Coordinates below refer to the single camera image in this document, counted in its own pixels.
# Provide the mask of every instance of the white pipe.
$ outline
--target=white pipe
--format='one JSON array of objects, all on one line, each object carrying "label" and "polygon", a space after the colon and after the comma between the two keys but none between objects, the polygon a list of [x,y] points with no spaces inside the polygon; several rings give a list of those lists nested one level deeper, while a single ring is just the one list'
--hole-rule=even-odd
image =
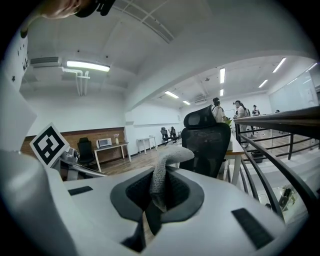
[{"label": "white pipe", "polygon": [[82,79],[80,78],[80,89],[79,89],[79,84],[78,84],[78,79],[77,79],[78,75],[82,77],[82,75],[83,75],[82,70],[79,70],[79,69],[71,69],[71,68],[64,68],[64,67],[62,66],[62,71],[63,71],[63,72],[75,73],[75,74],[76,74],[76,75],[75,75],[76,90],[77,90],[79,96],[82,96]]},{"label": "white pipe", "polygon": [[83,87],[82,87],[82,78],[79,78],[80,79],[80,94],[81,96],[83,96]]},{"label": "white pipe", "polygon": [[76,90],[77,90],[79,96],[81,96],[80,90],[79,90],[79,84],[78,84],[77,74],[75,74],[75,84],[76,84]]},{"label": "white pipe", "polygon": [[[89,71],[88,70],[84,73],[84,76],[85,77],[89,76]],[[88,78],[86,78],[85,82],[84,82],[84,96],[87,96],[87,88],[88,88]]]}]

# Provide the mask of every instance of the office chair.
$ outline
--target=office chair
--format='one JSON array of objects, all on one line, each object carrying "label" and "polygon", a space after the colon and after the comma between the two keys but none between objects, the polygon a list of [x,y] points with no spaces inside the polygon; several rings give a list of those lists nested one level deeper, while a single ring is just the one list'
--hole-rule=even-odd
[{"label": "office chair", "polygon": [[170,137],[171,137],[171,140],[174,141],[173,143],[177,143],[178,137],[176,134],[176,129],[173,126],[171,127]]},{"label": "office chair", "polygon": [[165,141],[165,145],[168,144],[168,140],[170,139],[169,136],[168,136],[168,131],[166,130],[166,128],[162,127],[161,128],[161,134],[162,134],[162,140]]},{"label": "office chair", "polygon": [[89,163],[95,160],[95,155],[92,152],[91,141],[88,140],[87,137],[80,138],[77,145],[80,153],[80,158],[78,160],[80,164],[89,165]]},{"label": "office chair", "polygon": [[230,127],[216,122],[211,106],[189,113],[183,124],[182,146],[191,150],[194,158],[179,167],[216,178],[230,142]]}]

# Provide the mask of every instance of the white table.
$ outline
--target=white table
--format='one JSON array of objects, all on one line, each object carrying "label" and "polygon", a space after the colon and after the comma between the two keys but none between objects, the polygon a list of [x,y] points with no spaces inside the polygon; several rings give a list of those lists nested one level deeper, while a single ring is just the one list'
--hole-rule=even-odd
[{"label": "white table", "polygon": [[227,160],[234,159],[234,168],[233,168],[233,176],[232,176],[231,183],[236,186],[239,179],[241,156],[244,155],[245,152],[233,134],[231,134],[231,140],[232,140],[232,150],[227,151],[224,158]]},{"label": "white table", "polygon": [[[100,163],[99,163],[98,154],[97,154],[98,151],[110,150],[110,149],[121,147],[122,158],[124,159],[125,155],[124,155],[123,146],[126,146],[126,150],[128,151],[128,144],[129,144],[129,142],[125,142],[125,143],[114,144],[114,145],[110,145],[110,146],[103,146],[103,147],[100,147],[100,148],[96,149],[94,151],[94,155],[95,155],[96,164],[98,165],[99,172],[101,173]],[[129,154],[129,151],[128,151],[128,157],[129,157],[129,161],[131,162],[131,156]]]},{"label": "white table", "polygon": [[138,146],[139,153],[140,153],[139,142],[143,142],[144,153],[147,154],[145,141],[147,141],[147,140],[149,141],[149,148],[150,148],[150,150],[151,150],[150,139],[152,139],[152,138],[154,139],[155,150],[158,150],[158,146],[157,146],[157,143],[156,143],[156,137],[155,137],[155,136],[150,136],[150,137],[146,137],[146,138],[137,138],[137,139],[136,139],[136,144],[137,144],[137,146]]}]

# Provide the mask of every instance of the air conditioner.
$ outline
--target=air conditioner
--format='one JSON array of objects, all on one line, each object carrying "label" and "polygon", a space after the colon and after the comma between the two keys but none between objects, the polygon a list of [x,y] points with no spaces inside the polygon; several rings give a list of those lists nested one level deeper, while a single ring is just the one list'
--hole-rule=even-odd
[{"label": "air conditioner", "polygon": [[200,99],[200,100],[195,101],[194,104],[196,104],[196,105],[202,105],[202,104],[205,104],[206,102],[207,102],[206,99]]},{"label": "air conditioner", "polygon": [[59,57],[32,58],[30,64],[34,68],[59,67],[61,59]]}]

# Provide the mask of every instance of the microwave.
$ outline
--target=microwave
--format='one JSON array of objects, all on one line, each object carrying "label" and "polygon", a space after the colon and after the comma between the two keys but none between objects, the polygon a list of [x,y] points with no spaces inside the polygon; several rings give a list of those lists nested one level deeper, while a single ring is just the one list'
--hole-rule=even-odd
[{"label": "microwave", "polygon": [[102,139],[98,139],[96,141],[96,147],[97,149],[106,147],[106,146],[111,146],[112,145],[112,141],[111,138],[102,138]]}]

